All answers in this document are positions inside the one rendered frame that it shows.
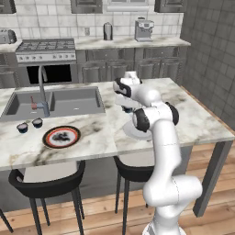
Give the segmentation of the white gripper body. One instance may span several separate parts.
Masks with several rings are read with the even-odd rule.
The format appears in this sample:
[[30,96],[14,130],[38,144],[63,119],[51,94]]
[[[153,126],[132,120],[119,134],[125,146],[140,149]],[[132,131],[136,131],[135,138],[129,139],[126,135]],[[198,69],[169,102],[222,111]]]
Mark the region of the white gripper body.
[[120,106],[124,106],[125,108],[139,108],[142,107],[142,104],[132,100],[128,97],[123,96],[122,94],[116,95],[116,101],[115,103]]

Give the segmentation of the red rimmed patterned plate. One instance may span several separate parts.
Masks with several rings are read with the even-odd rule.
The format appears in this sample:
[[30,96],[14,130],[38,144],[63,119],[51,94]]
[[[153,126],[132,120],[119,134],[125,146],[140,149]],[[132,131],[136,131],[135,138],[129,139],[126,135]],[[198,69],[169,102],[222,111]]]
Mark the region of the red rimmed patterned plate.
[[81,131],[73,126],[59,126],[48,130],[42,137],[45,146],[64,149],[73,146],[81,138]]

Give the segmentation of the grey lower cupboard run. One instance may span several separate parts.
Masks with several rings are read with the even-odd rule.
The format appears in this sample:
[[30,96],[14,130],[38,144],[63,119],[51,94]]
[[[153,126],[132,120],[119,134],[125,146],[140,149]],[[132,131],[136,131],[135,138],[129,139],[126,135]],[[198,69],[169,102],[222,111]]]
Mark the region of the grey lower cupboard run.
[[78,50],[80,83],[110,82],[135,72],[140,79],[183,77],[187,46]]
[[14,52],[0,52],[0,88],[18,86],[16,54]]

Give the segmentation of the grey sink basin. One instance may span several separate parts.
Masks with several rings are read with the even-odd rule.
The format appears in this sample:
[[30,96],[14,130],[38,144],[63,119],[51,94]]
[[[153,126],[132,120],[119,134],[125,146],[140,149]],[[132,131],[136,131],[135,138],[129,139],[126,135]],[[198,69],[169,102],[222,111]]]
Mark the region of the grey sink basin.
[[[55,89],[45,91],[50,118],[104,113],[105,108],[97,87]],[[14,92],[0,121],[45,118],[42,109],[33,110],[31,101],[41,102],[40,91]]]

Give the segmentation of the grey canister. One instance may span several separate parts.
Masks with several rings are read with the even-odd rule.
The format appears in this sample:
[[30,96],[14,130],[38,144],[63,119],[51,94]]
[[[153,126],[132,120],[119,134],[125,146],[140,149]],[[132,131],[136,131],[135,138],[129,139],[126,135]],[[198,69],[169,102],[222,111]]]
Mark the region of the grey canister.
[[112,40],[113,39],[113,26],[106,22],[103,26],[104,40]]

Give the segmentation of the silver coffee machine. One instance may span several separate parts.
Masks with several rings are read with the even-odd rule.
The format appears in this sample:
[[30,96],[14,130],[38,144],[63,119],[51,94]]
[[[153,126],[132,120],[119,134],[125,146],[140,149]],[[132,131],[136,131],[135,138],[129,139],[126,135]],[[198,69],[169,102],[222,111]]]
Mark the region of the silver coffee machine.
[[135,21],[135,40],[138,42],[151,41],[151,33],[154,22],[145,17],[139,17]]

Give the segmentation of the grey sink tap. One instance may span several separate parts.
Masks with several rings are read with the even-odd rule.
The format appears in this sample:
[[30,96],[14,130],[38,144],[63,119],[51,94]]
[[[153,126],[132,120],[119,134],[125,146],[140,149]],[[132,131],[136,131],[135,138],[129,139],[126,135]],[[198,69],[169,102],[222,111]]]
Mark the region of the grey sink tap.
[[46,100],[46,95],[45,95],[45,90],[44,90],[44,85],[43,85],[44,82],[48,81],[48,77],[47,77],[46,70],[43,65],[40,65],[39,67],[38,76],[39,76],[39,91],[40,91],[41,101],[39,103],[31,101],[31,108],[33,110],[42,109],[44,112],[44,116],[48,117],[50,115],[50,110],[49,110],[48,102]]

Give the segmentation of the steel stove with oven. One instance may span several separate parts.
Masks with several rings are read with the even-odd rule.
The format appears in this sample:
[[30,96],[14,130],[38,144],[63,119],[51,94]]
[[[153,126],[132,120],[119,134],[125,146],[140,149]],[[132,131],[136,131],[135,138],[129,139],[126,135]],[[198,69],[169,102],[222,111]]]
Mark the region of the steel stove with oven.
[[78,82],[74,39],[23,39],[16,49],[17,76],[21,87],[39,84],[39,66],[47,84]]

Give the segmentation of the dark upper cupboard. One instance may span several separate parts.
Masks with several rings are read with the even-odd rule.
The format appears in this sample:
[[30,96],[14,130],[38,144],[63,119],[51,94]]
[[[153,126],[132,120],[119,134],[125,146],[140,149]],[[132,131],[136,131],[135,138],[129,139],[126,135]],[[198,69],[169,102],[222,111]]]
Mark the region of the dark upper cupboard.
[[71,0],[73,14],[102,14],[102,0]]
[[15,14],[16,11],[14,0],[0,0],[0,14]]
[[184,13],[187,0],[155,0],[154,11],[157,13]]

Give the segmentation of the grey island leg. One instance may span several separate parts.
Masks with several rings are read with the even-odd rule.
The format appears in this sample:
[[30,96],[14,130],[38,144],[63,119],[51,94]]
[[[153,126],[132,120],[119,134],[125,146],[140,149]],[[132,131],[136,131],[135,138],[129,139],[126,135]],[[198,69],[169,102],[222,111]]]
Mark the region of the grey island leg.
[[202,196],[196,200],[193,207],[193,212],[197,218],[202,217],[206,211],[207,204],[216,186],[231,146],[232,140],[217,142],[215,145],[202,182]]

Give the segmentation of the silver toaster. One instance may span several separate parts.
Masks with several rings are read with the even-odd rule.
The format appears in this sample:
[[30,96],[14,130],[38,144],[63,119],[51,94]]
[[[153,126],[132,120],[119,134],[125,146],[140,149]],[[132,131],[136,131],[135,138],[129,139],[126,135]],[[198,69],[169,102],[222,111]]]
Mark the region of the silver toaster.
[[17,35],[12,29],[0,29],[0,44],[13,44],[17,41]]

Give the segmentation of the white window frame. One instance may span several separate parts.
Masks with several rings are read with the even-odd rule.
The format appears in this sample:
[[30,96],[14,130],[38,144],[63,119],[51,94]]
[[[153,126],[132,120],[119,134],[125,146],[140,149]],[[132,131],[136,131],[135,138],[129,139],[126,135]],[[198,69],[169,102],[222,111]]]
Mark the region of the white window frame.
[[149,0],[107,0],[108,12],[144,12],[149,10]]

